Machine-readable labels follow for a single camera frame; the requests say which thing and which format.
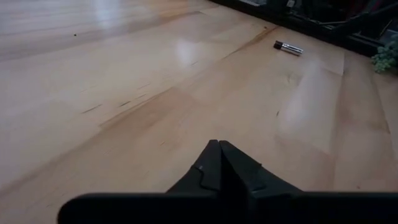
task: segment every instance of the green plant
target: green plant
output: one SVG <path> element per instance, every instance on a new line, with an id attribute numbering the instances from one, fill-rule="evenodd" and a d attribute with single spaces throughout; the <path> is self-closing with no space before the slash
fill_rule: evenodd
<path id="1" fill-rule="evenodd" d="M 375 72 L 385 72 L 396 66 L 398 59 L 398 35 L 392 36 L 392 41 L 384 47 L 379 47 L 377 52 L 378 53 L 372 57 Z"/>

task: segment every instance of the wooden floor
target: wooden floor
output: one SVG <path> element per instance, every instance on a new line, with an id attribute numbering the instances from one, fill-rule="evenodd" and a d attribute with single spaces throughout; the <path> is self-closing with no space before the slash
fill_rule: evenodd
<path id="1" fill-rule="evenodd" d="M 0 23 L 0 223 L 165 191 L 209 139 L 303 190 L 398 188 L 398 79 L 368 58 L 206 0 L 2 1 Z"/>

